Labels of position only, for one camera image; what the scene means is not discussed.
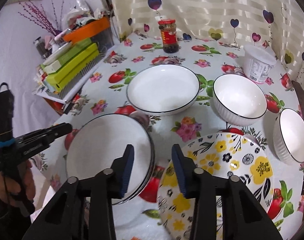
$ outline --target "table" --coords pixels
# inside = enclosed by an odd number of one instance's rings
[[[235,127],[219,117],[212,101],[212,86],[215,78],[220,75],[243,74],[241,68],[243,49],[217,41],[198,39],[181,40],[179,45],[181,47],[179,52],[168,55],[160,49],[160,40],[132,33],[98,65],[97,70],[84,85],[81,93],[83,107],[63,115],[55,124],[69,122],[76,132],[93,118],[114,113],[118,107],[122,107],[122,112],[127,113],[131,111],[131,107],[127,106],[125,90],[127,83],[137,72],[157,64],[183,65],[199,74],[202,89],[197,101],[186,111],[172,116],[150,117],[148,130],[155,144],[156,160],[170,159],[170,149],[174,143],[178,143],[181,147],[188,143],[190,138],[179,136],[175,129],[175,123],[185,122],[188,118],[194,118],[199,124],[198,131],[191,131],[192,137],[230,128],[242,130],[243,133],[256,137],[272,165],[275,188],[281,188],[280,181],[282,181],[283,187],[286,185],[288,192],[292,189],[292,195],[288,194],[286,200],[291,204],[287,205],[286,210],[278,207],[280,198],[273,200],[271,206],[275,214],[279,213],[273,221],[276,222],[283,239],[291,238],[301,225],[303,217],[304,201],[301,192],[304,164],[287,166],[272,153],[273,126],[279,108],[286,107],[300,111],[296,93],[288,82],[288,76],[281,63],[279,62],[271,70],[267,81],[259,85],[268,99],[268,111],[262,121],[249,127]],[[67,179],[65,146],[69,145],[73,136],[72,133],[66,140],[65,138],[56,140],[48,150],[40,154],[42,172],[55,190]],[[157,203],[146,202],[140,197],[117,208],[114,207],[117,239],[170,239],[164,227],[160,226],[157,212],[153,210],[158,210]]]

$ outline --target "curtain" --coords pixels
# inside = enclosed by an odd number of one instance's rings
[[[304,89],[304,13],[295,0],[112,0],[121,39],[158,38],[157,21],[176,19],[177,36],[242,47],[271,46]]]

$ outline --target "black rim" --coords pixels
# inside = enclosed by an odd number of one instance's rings
[[[122,203],[125,203],[131,199],[133,199],[134,197],[136,197],[137,195],[139,195],[142,190],[145,188],[145,186],[148,184],[148,181],[150,180],[150,177],[153,173],[153,169],[154,169],[154,165],[155,165],[155,151],[154,151],[154,143],[152,141],[152,138],[151,136],[148,134],[148,132],[144,129],[144,127],[137,121],[135,120],[134,118],[130,117],[130,116],[127,116],[127,115],[124,115],[124,114],[103,114],[103,115],[100,115],[96,118],[93,118],[92,120],[88,121],[85,125],[83,125],[81,127],[81,129],[83,129],[89,122],[93,121],[94,119],[97,119],[97,118],[100,118],[102,116],[106,116],[106,115],[122,115],[122,116],[125,116],[125,117],[128,117],[128,118],[131,118],[132,120],[134,120],[135,122],[137,122],[142,128],[143,130],[145,131],[145,134],[148,136],[149,138],[149,142],[150,142],[150,145],[151,145],[151,160],[150,160],[150,164],[149,164],[149,169],[147,171],[147,174],[145,176],[145,178],[143,179],[142,183],[140,184],[140,186],[138,186],[138,188],[131,194],[129,195],[127,198],[125,199],[122,199],[120,200],[119,202],[117,203],[113,203],[112,205],[118,205],[118,204],[122,204]]]
[[[239,117],[245,118],[245,119],[257,119],[257,118],[262,117],[262,116],[266,113],[266,111],[267,111],[267,103],[266,103],[266,108],[265,108],[264,113],[263,113],[262,115],[258,116],[258,117],[245,117],[245,116],[239,115],[239,114],[237,114],[237,113],[234,113],[233,111],[231,111],[230,109],[228,109],[228,108],[227,108],[227,107],[218,99],[218,97],[217,97],[217,95],[216,95],[216,93],[215,93],[215,89],[214,89],[214,85],[215,85],[216,80],[218,80],[218,78],[220,78],[220,77],[222,77],[222,76],[217,77],[217,78],[215,79],[214,83],[213,83],[213,93],[214,93],[216,99],[221,103],[222,106],[224,106],[224,107],[225,107],[228,111],[230,111],[231,113],[233,113],[233,114],[235,114],[235,115],[237,115],[237,116],[239,116]],[[265,98],[265,94],[264,94],[264,92],[262,91],[262,89],[261,89],[258,85],[256,85],[256,86],[261,90],[261,92],[262,92],[262,94],[263,94],[263,96],[264,96],[264,98]]]
[[[147,70],[147,69],[150,69],[150,68],[153,68],[153,67],[157,67],[157,66],[159,66],[159,65],[156,65],[156,66],[152,66],[152,67],[146,68],[146,69],[140,71],[135,77],[137,77],[137,76],[138,76],[140,73],[142,73],[143,71],[145,71],[145,70]],[[174,65],[174,64],[169,64],[169,66],[179,66],[179,67],[183,67],[183,66]],[[199,78],[197,77],[197,75],[196,75],[192,70],[190,70],[190,69],[188,69],[188,68],[186,68],[186,69],[189,70],[189,71],[191,71],[191,72],[195,75],[195,77],[196,77],[196,79],[197,79],[197,82],[199,83]],[[181,108],[187,106],[188,104],[190,104],[191,102],[193,102],[193,101],[197,98],[197,96],[198,96],[198,94],[199,94],[199,90],[200,90],[200,83],[199,83],[199,89],[197,90],[196,95],[194,96],[194,98],[193,98],[191,101],[189,101],[189,102],[186,103],[185,105],[180,106],[179,108],[176,108],[176,109],[173,109],[173,110],[162,111],[162,112],[155,112],[155,111],[149,111],[149,110],[141,109],[141,108],[137,107],[135,104],[133,104],[133,103],[131,102],[131,100],[129,99],[129,95],[128,95],[128,89],[129,89],[129,86],[130,86],[130,85],[131,85],[131,83],[130,83],[130,84],[127,86],[127,88],[126,88],[126,98],[127,98],[127,100],[129,101],[129,103],[130,103],[131,105],[133,105],[135,108],[137,108],[137,109],[139,109],[139,110],[141,110],[141,111],[149,112],[149,113],[155,113],[155,114],[169,113],[169,112],[173,112],[173,111],[179,110],[179,109],[181,109]]]
[[[292,110],[292,111],[294,111],[296,114],[298,114],[295,110],[293,110],[293,109],[291,109],[291,108],[284,108],[284,109],[281,111],[281,113],[279,114],[279,130],[281,131],[281,136],[282,136],[283,142],[284,142],[285,147],[286,147],[288,153],[290,154],[290,156],[291,156],[296,162],[298,162],[298,163],[304,163],[304,161],[303,161],[303,162],[299,162],[297,159],[295,159],[295,158],[293,157],[293,155],[291,154],[291,152],[288,150],[288,147],[287,147],[286,142],[285,142],[285,140],[284,140],[283,133],[282,133],[282,129],[281,129],[281,114],[282,114],[283,111],[286,110],[286,109]]]

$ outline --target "ribbed white bowl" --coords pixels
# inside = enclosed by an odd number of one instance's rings
[[[246,77],[228,74],[218,77],[213,84],[214,106],[230,124],[248,126],[266,112],[263,91]]]
[[[287,165],[304,163],[304,121],[296,111],[281,111],[274,124],[273,145],[280,161]]]

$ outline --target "blue rubber band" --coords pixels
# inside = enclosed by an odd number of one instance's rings
[[[8,140],[6,142],[0,142],[0,148],[9,147],[13,143],[15,143],[15,138],[12,138],[11,140]]]

